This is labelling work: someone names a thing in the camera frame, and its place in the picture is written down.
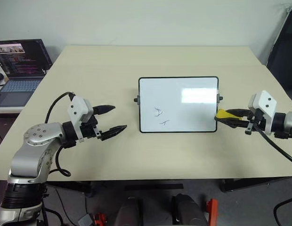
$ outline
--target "laptop keyboard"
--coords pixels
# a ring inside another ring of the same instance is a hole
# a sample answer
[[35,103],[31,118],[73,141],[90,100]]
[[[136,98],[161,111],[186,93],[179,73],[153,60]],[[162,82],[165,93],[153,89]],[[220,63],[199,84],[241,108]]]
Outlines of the laptop keyboard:
[[9,81],[1,92],[34,92],[41,80]]

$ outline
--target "yellow object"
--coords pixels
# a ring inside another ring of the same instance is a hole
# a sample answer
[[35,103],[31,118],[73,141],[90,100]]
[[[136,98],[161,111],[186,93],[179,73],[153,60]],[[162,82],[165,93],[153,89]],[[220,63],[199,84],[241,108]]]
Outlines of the yellow object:
[[218,119],[224,119],[224,118],[235,118],[235,119],[239,119],[239,120],[242,120],[241,117],[237,117],[233,114],[230,114],[229,112],[226,112],[225,110],[223,109],[219,109],[217,114],[216,114],[216,118]]

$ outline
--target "whiteboard frame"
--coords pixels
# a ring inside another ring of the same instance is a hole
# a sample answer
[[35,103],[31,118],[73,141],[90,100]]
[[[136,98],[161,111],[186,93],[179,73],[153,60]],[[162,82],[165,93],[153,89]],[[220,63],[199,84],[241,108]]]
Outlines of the whiteboard frame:
[[185,78],[216,78],[217,79],[217,96],[216,96],[216,113],[218,111],[218,94],[219,94],[219,78],[217,76],[185,76],[185,77],[140,77],[138,79],[138,119],[139,119],[139,130],[141,133],[214,133],[217,131],[217,121],[215,123],[214,131],[153,131],[143,132],[141,130],[141,103],[140,103],[140,80],[141,79],[185,79]]

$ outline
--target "whiteboard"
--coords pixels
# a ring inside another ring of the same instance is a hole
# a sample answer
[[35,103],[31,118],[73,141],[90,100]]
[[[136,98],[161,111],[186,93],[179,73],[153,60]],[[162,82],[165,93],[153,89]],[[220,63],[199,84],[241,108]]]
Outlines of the whiteboard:
[[218,77],[140,78],[140,131],[215,132],[218,82]]

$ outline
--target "beige tabletop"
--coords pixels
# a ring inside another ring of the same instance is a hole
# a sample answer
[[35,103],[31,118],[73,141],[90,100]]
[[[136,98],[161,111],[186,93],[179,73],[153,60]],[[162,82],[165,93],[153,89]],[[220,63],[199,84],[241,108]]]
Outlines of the beige tabletop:
[[[292,164],[258,133],[245,135],[218,123],[215,133],[139,132],[139,77],[218,76],[224,97],[219,108],[245,108],[252,94],[267,90],[278,101],[278,112],[292,111],[292,101],[268,69],[247,47],[101,47],[64,49],[0,146],[0,179],[6,179],[23,133],[43,123],[53,100],[66,91],[92,105],[114,105],[97,116],[107,130],[128,125],[106,141],[86,139],[60,154],[60,164],[72,176],[58,172],[49,180],[256,178],[292,176]],[[49,122],[69,121],[69,99],[54,108]],[[292,140],[275,142],[292,153]]]

